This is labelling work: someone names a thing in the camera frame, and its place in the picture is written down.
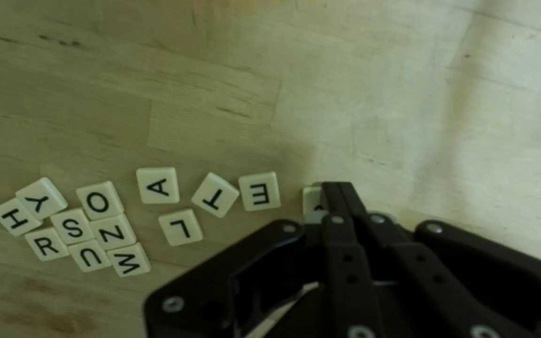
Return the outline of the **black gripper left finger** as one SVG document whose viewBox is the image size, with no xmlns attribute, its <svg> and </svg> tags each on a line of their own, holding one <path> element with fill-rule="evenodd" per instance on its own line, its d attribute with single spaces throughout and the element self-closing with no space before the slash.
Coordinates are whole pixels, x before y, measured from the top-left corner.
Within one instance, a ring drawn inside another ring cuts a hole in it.
<svg viewBox="0 0 541 338">
<path fill-rule="evenodd" d="M 321 224 L 327 214 L 336 214 L 338 212 L 338 203 L 340 203 L 340 192 L 336 182 L 317 182 L 312 186 L 321 188 L 321 211 L 313 211 L 310 214 L 302 214 L 302 220 L 306 224 Z"/>
</svg>

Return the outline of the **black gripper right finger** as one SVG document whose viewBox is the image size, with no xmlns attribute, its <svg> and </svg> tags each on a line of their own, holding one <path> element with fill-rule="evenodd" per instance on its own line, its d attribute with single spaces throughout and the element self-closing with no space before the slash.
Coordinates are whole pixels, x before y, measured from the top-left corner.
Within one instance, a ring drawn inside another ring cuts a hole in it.
<svg viewBox="0 0 541 338">
<path fill-rule="evenodd" d="M 392 222 L 392 218 L 387 214 L 370 212 L 351 182 L 340 184 L 340 197 L 342 203 L 338 207 L 338 214 L 349 218 L 351 222 L 375 226 L 389 226 Z"/>
</svg>

